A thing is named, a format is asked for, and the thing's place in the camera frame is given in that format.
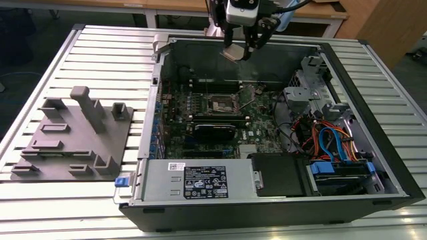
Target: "warning label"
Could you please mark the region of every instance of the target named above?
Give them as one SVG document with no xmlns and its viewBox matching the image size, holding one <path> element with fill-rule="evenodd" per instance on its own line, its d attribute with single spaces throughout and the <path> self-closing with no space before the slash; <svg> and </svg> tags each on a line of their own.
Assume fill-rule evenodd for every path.
<svg viewBox="0 0 427 240">
<path fill-rule="evenodd" d="M 185 198 L 229 198 L 226 166 L 185 167 Z"/>
</svg>

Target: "floor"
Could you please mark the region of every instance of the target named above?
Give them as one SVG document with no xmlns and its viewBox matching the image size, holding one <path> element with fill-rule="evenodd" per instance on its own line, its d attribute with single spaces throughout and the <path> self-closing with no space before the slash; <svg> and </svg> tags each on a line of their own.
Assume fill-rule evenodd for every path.
<svg viewBox="0 0 427 240">
<path fill-rule="evenodd" d="M 122 27 L 144 26 L 144 16 L 132 16 L 132 14 L 126 13 L 60 11 L 59 15 L 60 18 L 54 20 L 47 10 L 32 10 L 36 33 L 27 37 L 27 42 L 32 49 L 34 59 L 22 66 L 0 65 L 0 76 L 14 72 L 43 74 L 76 23 Z M 209 20 L 201 17 L 175 17 L 170 21 L 164 16 L 159 18 L 159 26 L 162 28 L 203 30 L 207 25 Z M 293 35 L 301 29 L 302 26 L 298 23 L 290 25 L 287 34 Z M 427 66 L 414 62 L 406 56 L 393 72 L 419 106 L 427 112 L 427 95 L 425 90 L 427 88 Z M 0 83 L 6 87 L 4 92 L 0 92 L 0 140 L 16 119 L 39 79 L 34 74 L 0 77 Z"/>
</svg>

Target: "slotted metal surface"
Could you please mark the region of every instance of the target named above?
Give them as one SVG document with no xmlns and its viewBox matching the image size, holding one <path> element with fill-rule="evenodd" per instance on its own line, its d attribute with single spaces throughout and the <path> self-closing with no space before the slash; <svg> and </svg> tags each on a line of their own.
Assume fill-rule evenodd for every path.
<svg viewBox="0 0 427 240">
<path fill-rule="evenodd" d="M 146 233 L 122 215 L 119 203 L 131 197 L 131 188 L 114 182 L 11 183 L 12 165 L 38 128 L 46 97 L 70 99 L 72 86 L 91 88 L 90 96 L 103 106 L 126 102 L 136 112 L 126 144 L 122 171 L 136 169 L 138 147 L 144 126 L 147 94 L 154 69 L 152 41 L 156 33 L 202 35 L 199 31 L 132 27 L 86 26 L 74 30 L 40 84 L 0 145 L 0 234 L 2 239 L 103 239 L 154 237 L 167 239 L 382 239 L 421 240 L 427 235 L 427 201 L 395 211 L 382 211 L 338 225 L 305 225 L 217 231 Z M 379 60 L 355 40 L 275 36 L 278 40 L 331 44 L 398 153 L 427 194 L 426 116 Z M 337 87 L 343 100 L 345 95 Z"/>
</svg>

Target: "blue latch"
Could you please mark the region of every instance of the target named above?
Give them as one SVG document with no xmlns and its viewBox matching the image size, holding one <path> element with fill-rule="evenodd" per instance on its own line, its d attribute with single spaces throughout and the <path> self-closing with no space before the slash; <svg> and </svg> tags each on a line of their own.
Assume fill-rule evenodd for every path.
<svg viewBox="0 0 427 240">
<path fill-rule="evenodd" d="M 150 152 L 151 153 L 156 152 L 156 145 L 154 145 L 154 144 L 150 145 Z"/>
<path fill-rule="evenodd" d="M 370 173 L 373 174 L 373 173 L 375 173 L 375 166 L 374 166 L 374 164 L 371 163 L 371 162 L 367 162 L 366 163 L 366 166 L 367 166 L 367 169 L 369 169 L 369 171 L 370 171 Z"/>
<path fill-rule="evenodd" d="M 160 108 L 162 108 L 162 103 L 156 102 L 155 103 L 155 112 L 159 113 L 160 112 Z"/>
<path fill-rule="evenodd" d="M 130 187 L 130 177 L 118 177 L 114 181 L 116 188 L 128 188 Z"/>
<path fill-rule="evenodd" d="M 313 174 L 333 174 L 335 173 L 333 163 L 329 161 L 317 161 L 310 165 Z"/>
</svg>

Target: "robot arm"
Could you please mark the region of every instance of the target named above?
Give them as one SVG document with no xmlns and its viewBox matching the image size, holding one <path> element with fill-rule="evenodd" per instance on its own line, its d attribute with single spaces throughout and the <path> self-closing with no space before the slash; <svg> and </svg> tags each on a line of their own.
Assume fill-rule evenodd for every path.
<svg viewBox="0 0 427 240">
<path fill-rule="evenodd" d="M 291 2 L 290 7 L 279 7 L 273 0 L 207 0 L 214 24 L 225 34 L 223 55 L 233 61 L 247 60 L 255 49 L 261 49 L 282 24 L 283 14 L 295 11 L 313 0 Z M 245 48 L 234 44 L 234 29 L 243 27 Z"/>
</svg>

